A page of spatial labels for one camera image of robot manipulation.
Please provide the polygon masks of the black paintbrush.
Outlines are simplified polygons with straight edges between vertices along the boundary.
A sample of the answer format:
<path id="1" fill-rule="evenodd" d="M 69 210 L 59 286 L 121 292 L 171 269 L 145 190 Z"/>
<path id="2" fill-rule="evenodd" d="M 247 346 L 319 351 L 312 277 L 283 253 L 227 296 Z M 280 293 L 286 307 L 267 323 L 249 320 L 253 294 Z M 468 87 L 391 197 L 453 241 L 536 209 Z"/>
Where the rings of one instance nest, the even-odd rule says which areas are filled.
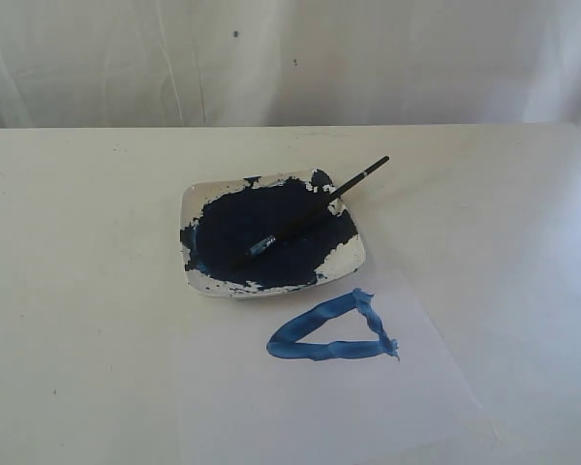
<path id="1" fill-rule="evenodd" d="M 286 224 L 284 224 L 278 230 L 272 231 L 270 234 L 254 243 L 244 252 L 236 257 L 236 259 L 231 263 L 230 268 L 235 269 L 242 267 L 245 263 L 251 262 L 255 258 L 264 254 L 268 249 L 278 242 L 281 242 L 287 238 L 292 237 L 294 234 L 299 232 L 307 223 L 311 222 L 315 216 L 318 216 L 320 212 L 333 203 L 334 201 L 340 199 L 345 193 L 350 189 L 372 174 L 374 171 L 381 168 L 383 165 L 388 163 L 390 160 L 389 156 L 381 157 L 377 162 L 354 176 L 352 179 L 348 180 L 346 183 L 341 185 L 335 191 L 327 194 L 317 203 L 311 205 L 306 211 L 301 214 L 291 218 Z"/>

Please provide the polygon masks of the white paper sheet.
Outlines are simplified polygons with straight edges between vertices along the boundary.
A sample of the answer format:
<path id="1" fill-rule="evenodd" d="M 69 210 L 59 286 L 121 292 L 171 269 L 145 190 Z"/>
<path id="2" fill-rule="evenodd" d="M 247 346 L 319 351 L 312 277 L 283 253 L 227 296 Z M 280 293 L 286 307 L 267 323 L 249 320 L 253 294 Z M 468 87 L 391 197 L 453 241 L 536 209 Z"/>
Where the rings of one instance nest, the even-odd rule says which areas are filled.
<path id="1" fill-rule="evenodd" d="M 396 356 L 312 361 L 267 351 L 329 299 L 373 298 Z M 483 424 L 484 412 L 400 271 L 254 299 L 197 296 L 172 344 L 184 464 L 359 464 Z"/>

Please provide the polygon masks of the white plate with blue paint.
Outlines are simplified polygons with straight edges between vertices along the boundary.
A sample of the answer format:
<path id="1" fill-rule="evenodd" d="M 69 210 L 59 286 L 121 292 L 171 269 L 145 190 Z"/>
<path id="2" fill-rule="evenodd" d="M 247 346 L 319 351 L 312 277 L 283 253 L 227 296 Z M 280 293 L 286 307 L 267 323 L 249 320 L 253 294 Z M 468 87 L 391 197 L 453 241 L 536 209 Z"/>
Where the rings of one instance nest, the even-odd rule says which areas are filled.
<path id="1" fill-rule="evenodd" d="M 366 252 L 340 199 L 282 238 L 281 229 L 336 186 L 320 169 L 202 182 L 182 197 L 179 238 L 188 284 L 201 294 L 286 294 L 357 271 Z"/>

